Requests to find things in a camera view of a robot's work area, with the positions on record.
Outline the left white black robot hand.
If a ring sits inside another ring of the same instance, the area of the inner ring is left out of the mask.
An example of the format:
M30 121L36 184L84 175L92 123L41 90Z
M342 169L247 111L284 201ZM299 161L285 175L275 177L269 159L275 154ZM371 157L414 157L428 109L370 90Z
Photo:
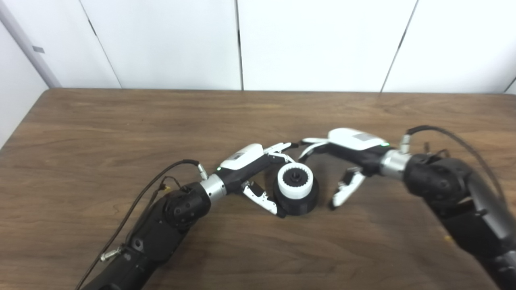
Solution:
M277 143L267 148L259 143L247 145L224 160L200 185L210 202L230 193L242 193L273 215L285 218L286 212L279 208L262 187L250 179L273 164L293 163L294 160L284 154L284 151L298 146L298 143Z

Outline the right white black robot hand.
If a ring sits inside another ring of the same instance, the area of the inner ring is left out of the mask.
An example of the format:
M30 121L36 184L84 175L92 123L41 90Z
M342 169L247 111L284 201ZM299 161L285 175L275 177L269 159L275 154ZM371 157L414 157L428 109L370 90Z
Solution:
M339 181L337 191L329 202L331 210L343 205L368 177L378 175L403 180L412 157L408 152L408 134L402 136L398 148L376 135L348 127L331 130L326 138L304 138L300 143L306 148L298 158L299 163L304 164L314 154L327 153L354 164Z

